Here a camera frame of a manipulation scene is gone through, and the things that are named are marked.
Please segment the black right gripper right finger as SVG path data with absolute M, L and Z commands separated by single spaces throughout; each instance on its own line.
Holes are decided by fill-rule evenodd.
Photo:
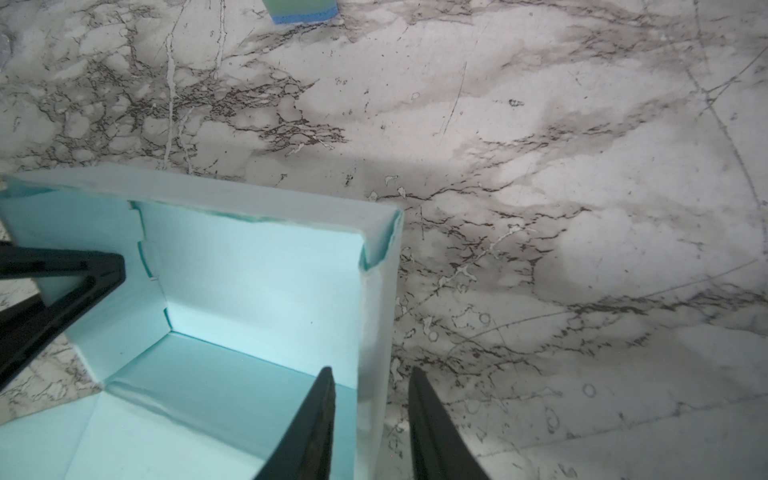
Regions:
M 408 416 L 415 479 L 489 479 L 418 367 L 412 369 L 409 380 Z

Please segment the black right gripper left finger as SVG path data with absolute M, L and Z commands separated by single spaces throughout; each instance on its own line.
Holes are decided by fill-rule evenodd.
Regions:
M 332 368 L 321 369 L 271 457 L 255 480 L 329 480 L 336 391 Z

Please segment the light blue paper box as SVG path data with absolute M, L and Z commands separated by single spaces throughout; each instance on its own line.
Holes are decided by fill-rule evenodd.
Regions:
M 374 475 L 403 224 L 393 205 L 122 165 L 7 178 L 18 245 L 122 256 L 66 331 L 98 394 L 1 428 L 5 479 L 251 479 L 319 372 L 334 479 Z

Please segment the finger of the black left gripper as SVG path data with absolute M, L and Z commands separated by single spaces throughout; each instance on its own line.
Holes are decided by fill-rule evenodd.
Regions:
M 115 253 L 23 248 L 1 244 L 1 278 L 72 277 L 79 282 L 47 304 L 37 294 L 1 311 L 1 387 L 6 388 L 37 355 L 126 279 Z

